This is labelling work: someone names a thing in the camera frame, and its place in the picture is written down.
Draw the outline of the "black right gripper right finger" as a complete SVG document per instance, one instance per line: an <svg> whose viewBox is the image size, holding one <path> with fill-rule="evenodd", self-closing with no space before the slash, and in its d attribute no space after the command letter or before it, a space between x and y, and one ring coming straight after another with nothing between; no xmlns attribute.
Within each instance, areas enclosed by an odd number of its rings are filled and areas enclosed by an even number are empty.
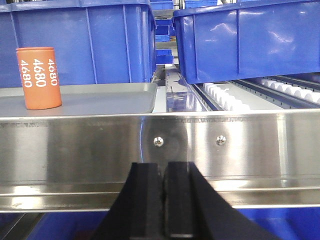
<svg viewBox="0 0 320 240"><path fill-rule="evenodd" d="M231 207L193 162L169 162L165 225L170 240L277 240Z"/></svg>

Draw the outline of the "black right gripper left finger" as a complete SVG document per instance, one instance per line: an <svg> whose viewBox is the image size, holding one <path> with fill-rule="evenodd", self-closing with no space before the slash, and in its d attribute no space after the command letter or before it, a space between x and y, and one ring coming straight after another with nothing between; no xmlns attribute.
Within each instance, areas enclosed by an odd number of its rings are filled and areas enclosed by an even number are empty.
<svg viewBox="0 0 320 240"><path fill-rule="evenodd" d="M156 163L133 163L92 240L163 240L163 184Z"/></svg>

